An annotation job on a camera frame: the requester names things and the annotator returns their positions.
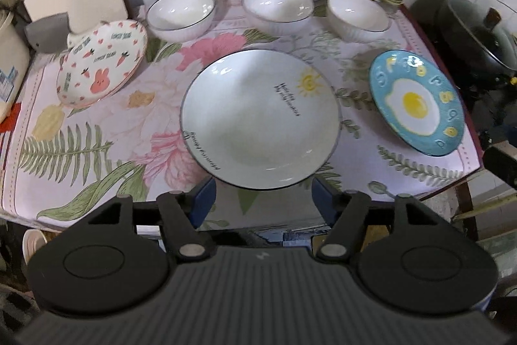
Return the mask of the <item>pink rabbit carrot plate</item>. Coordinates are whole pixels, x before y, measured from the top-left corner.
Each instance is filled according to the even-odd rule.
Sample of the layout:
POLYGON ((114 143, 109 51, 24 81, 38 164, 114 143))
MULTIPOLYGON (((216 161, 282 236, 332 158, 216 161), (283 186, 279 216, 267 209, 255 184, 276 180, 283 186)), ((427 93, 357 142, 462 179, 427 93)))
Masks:
POLYGON ((137 70, 147 42, 146 28, 134 20, 113 21, 90 31, 59 65, 60 102, 82 109, 114 94, 137 70))

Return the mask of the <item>paper cup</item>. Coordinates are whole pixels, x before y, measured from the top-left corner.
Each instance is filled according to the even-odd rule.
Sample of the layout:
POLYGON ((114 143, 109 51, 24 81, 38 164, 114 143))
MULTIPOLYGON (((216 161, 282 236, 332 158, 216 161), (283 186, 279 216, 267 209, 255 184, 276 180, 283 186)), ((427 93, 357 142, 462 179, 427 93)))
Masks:
POLYGON ((22 251, 25 263, 28 264, 34 254, 47 244, 47 238, 39 229, 27 229, 22 240, 22 251))

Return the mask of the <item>blue fried egg plate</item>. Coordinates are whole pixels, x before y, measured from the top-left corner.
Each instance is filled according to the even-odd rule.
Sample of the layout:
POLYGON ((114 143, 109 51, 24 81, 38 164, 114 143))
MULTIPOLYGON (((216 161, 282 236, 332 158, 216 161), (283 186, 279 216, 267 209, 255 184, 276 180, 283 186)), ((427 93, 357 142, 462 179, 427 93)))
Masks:
POLYGON ((382 52, 370 66, 369 85, 379 113, 416 151, 443 157, 458 148, 464 108, 458 92, 432 62, 414 52, 382 52))

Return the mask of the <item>large white sun plate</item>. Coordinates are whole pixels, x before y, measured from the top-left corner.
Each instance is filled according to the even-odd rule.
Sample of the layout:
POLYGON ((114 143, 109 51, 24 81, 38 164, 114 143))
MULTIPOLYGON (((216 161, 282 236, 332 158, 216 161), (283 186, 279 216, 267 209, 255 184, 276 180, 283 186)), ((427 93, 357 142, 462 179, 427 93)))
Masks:
POLYGON ((284 52, 235 52, 207 66, 181 104, 195 161, 234 187, 268 191, 316 173, 335 150, 341 112, 327 79, 284 52))

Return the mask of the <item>white ribbed bowl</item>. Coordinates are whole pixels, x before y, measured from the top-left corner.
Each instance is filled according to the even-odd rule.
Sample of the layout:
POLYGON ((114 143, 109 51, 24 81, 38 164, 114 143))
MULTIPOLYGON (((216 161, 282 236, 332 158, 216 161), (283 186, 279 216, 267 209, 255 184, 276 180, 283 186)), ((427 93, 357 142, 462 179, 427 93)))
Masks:
POLYGON ((345 42, 370 43, 391 27, 390 17, 373 0, 327 0, 331 29, 345 42))
POLYGON ((242 0, 241 4, 254 28, 276 38, 300 32, 315 10, 313 0, 242 0))
POLYGON ((184 43, 208 31, 216 0, 157 0, 146 13, 151 32, 171 43, 184 43))

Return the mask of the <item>white rice cooker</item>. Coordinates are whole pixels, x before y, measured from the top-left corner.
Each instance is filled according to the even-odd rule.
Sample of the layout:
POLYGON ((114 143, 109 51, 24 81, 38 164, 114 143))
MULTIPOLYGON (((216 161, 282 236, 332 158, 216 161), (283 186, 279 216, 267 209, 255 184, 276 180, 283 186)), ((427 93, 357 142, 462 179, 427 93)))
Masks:
POLYGON ((1 10, 0 19, 0 122, 10 115, 30 63, 29 49, 16 31, 13 14, 1 10))

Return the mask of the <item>floral tablecloth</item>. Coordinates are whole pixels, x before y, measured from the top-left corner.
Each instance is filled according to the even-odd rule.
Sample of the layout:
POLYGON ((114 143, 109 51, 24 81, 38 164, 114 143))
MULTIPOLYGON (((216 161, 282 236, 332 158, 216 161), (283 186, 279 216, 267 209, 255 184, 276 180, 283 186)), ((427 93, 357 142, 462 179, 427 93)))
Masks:
POLYGON ((369 44, 342 42, 325 14, 318 8, 301 32, 274 38, 246 20, 239 0, 218 0, 206 35, 185 45, 151 39, 131 81, 86 109, 69 109, 58 99, 62 59, 38 56, 1 127, 2 216, 61 230, 119 193, 152 200, 189 190, 204 173, 181 142, 182 97, 203 67, 242 49, 289 53, 317 67, 330 82, 342 130, 319 173, 334 187, 374 199, 399 193, 431 196, 479 169, 479 143, 471 130, 452 154, 428 157, 402 142, 374 106, 368 73, 378 54, 400 48, 437 61, 409 13, 399 11, 388 33, 369 44))

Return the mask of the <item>black wok with glass lid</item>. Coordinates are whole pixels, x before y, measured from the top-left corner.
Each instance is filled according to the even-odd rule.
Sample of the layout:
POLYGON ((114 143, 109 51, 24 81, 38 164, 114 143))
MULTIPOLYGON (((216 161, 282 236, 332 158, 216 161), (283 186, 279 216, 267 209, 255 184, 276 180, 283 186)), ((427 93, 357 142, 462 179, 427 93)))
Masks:
POLYGON ((482 147, 516 130, 516 45, 501 14, 469 0, 417 0, 409 8, 463 98, 482 147))

